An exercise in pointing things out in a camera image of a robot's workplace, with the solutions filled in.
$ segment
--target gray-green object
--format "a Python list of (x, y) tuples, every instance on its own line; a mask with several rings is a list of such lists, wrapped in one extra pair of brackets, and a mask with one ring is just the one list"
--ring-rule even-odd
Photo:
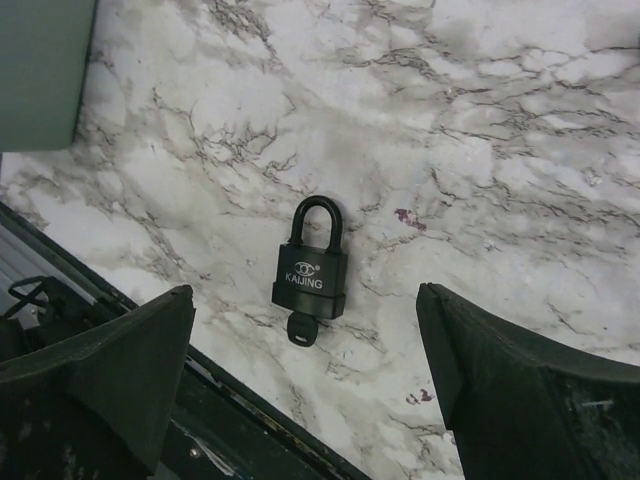
[(73, 140), (94, 0), (0, 0), (0, 152)]

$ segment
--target padlock shackle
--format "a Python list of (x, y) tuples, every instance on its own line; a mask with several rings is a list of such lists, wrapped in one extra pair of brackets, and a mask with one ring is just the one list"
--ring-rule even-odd
[(322, 207), (331, 216), (331, 237), (329, 239), (329, 247), (327, 252), (342, 253), (342, 212), (338, 204), (324, 195), (313, 195), (305, 198), (293, 214), (293, 223), (291, 225), (290, 245), (302, 245), (302, 227), (304, 226), (304, 217), (313, 207)]

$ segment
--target black padlock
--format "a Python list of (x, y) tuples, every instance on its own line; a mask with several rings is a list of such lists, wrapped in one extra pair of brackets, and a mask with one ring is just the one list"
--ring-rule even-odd
[[(312, 207), (322, 207), (331, 216), (331, 238), (326, 249), (303, 243), (304, 217)], [(280, 245), (271, 294), (273, 303), (294, 311), (287, 325), (293, 343), (312, 345), (318, 331), (315, 318), (334, 319), (344, 311), (347, 255), (341, 243), (342, 213), (338, 205), (321, 195), (303, 200), (293, 216), (291, 238)]]

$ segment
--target marble surface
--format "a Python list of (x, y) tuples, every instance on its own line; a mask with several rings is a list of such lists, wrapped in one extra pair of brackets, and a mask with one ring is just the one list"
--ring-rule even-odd
[[(635, 0), (101, 0), (76, 145), (0, 196), (376, 480), (461, 478), (421, 282), (640, 365)], [(270, 304), (305, 196), (343, 207), (345, 315)], [(326, 241), (314, 212), (308, 238)]]

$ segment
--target gray marble vein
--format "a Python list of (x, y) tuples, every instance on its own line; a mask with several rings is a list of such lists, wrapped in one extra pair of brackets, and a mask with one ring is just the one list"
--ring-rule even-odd
[[(639, 32), (633, 0), (102, 0), (74, 147), (5, 154), (0, 196), (140, 302), (193, 285), (192, 343), (372, 478), (462, 478), (421, 282), (640, 365)], [(270, 290), (311, 194), (349, 297), (299, 349)]]

